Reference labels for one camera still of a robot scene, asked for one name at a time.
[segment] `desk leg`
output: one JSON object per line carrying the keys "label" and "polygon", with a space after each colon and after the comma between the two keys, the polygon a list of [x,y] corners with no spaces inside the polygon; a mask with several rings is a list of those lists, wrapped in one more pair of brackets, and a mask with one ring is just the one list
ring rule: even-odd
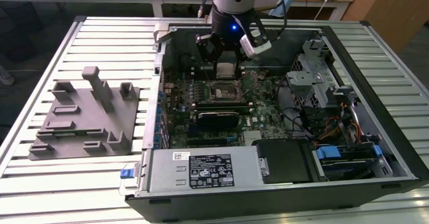
{"label": "desk leg", "polygon": [[336,2],[337,7],[331,14],[331,21],[341,21],[344,14],[347,13],[351,2]]}
{"label": "desk leg", "polygon": [[162,0],[152,0],[153,9],[154,9],[154,16],[164,17],[162,14]]}

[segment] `motherboard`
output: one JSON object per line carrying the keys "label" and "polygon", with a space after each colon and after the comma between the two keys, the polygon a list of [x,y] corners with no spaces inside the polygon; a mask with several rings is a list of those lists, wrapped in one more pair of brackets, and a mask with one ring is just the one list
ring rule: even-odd
{"label": "motherboard", "polygon": [[267,69],[243,70],[237,80],[166,74],[170,149],[245,146],[288,138],[276,102],[280,77]]}

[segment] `power supply label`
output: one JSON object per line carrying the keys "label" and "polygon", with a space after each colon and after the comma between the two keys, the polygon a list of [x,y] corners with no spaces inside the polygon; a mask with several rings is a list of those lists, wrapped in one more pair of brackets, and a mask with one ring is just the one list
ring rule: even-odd
{"label": "power supply label", "polygon": [[193,189],[235,186],[232,155],[190,156],[189,186]]}

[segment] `connector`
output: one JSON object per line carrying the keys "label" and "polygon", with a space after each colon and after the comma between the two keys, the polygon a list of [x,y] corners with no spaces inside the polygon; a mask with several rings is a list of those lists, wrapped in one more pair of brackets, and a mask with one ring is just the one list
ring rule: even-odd
{"label": "connector", "polygon": [[204,5],[200,6],[200,9],[198,9],[198,18],[202,18],[202,9],[204,9]]}

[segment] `gray plastic block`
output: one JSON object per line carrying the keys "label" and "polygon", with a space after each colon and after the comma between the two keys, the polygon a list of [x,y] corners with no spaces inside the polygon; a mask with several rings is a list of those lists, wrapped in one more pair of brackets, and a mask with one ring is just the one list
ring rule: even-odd
{"label": "gray plastic block", "polygon": [[89,80],[93,86],[93,94],[96,95],[96,99],[101,101],[105,111],[113,112],[114,105],[110,100],[112,89],[108,85],[108,82],[102,82],[100,78],[100,68],[98,67],[85,67],[82,71],[82,77],[85,80]]}
{"label": "gray plastic block", "polygon": [[98,153],[98,152],[106,151],[106,147],[102,144],[102,141],[88,141],[83,144],[85,144],[83,148],[89,153]]}
{"label": "gray plastic block", "polygon": [[97,75],[98,68],[86,68],[85,74],[96,82],[92,85],[101,88],[74,89],[70,82],[57,84],[57,100],[30,149],[31,160],[116,156],[132,152],[140,88],[132,83],[110,88]]}

